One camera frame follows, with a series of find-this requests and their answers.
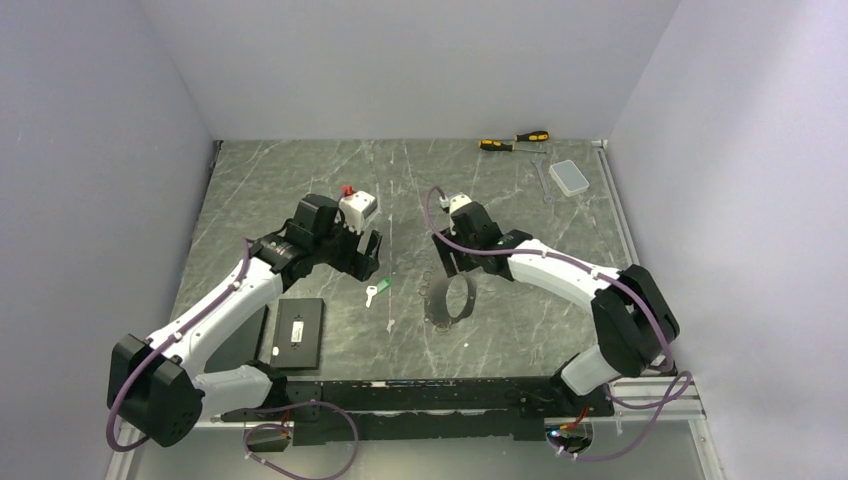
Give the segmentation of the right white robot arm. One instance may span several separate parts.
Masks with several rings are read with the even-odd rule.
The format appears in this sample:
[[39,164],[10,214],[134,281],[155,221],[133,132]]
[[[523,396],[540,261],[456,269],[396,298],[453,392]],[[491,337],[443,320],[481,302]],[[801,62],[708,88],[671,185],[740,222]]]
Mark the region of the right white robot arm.
[[481,269],[546,290],[590,315],[597,341],[555,373],[550,392],[557,411],[578,413],[590,393],[617,378],[641,376],[659,357],[662,369],[672,367],[670,345],[680,327],[647,269],[584,262],[527,232],[502,232],[485,207],[464,194],[438,203],[449,226],[432,238],[447,276]]

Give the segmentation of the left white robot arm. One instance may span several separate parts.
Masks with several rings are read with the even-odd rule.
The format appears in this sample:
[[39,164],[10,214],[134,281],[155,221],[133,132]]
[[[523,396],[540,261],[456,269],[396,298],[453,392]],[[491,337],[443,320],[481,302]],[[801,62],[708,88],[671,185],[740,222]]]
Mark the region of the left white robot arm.
[[279,230],[245,241],[234,269],[197,304],[147,336],[121,338],[109,369],[109,447],[128,452],[148,440],[169,447],[198,421],[236,410],[279,417],[289,401],[283,373],[259,360],[213,373],[206,364],[251,315],[315,266],[367,281],[379,268],[381,233],[371,232],[364,251],[358,246],[377,208],[365,191],[305,195]]

